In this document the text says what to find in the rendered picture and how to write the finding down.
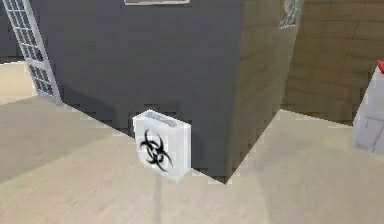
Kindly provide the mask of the grey patterned framed picture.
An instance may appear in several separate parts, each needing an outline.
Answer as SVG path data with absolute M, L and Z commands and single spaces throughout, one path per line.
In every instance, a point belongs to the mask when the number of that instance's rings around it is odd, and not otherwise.
M 301 10 L 300 0 L 284 0 L 280 29 L 295 27 Z

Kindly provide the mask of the white framed wall picture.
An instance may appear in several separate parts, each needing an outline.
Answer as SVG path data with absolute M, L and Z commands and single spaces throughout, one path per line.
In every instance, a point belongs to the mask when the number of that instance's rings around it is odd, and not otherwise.
M 190 0 L 123 0 L 125 5 L 181 5 L 189 4 Z

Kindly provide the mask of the white bin with black symbol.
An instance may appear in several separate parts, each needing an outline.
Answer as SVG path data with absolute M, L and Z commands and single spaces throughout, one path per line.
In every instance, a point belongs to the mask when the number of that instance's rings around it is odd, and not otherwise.
M 191 170 L 191 125 L 146 110 L 132 118 L 140 162 L 178 182 Z

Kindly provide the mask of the white cabinet with red top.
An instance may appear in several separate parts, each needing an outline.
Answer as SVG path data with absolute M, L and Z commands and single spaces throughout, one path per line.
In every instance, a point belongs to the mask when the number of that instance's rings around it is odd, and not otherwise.
M 384 60 L 378 60 L 353 122 L 357 147 L 384 155 Z

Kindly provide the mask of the white glazed room door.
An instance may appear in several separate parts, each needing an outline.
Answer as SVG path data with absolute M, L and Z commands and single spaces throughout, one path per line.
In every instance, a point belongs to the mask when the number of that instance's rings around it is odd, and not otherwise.
M 61 105 L 62 100 L 30 0 L 1 0 L 36 92 Z

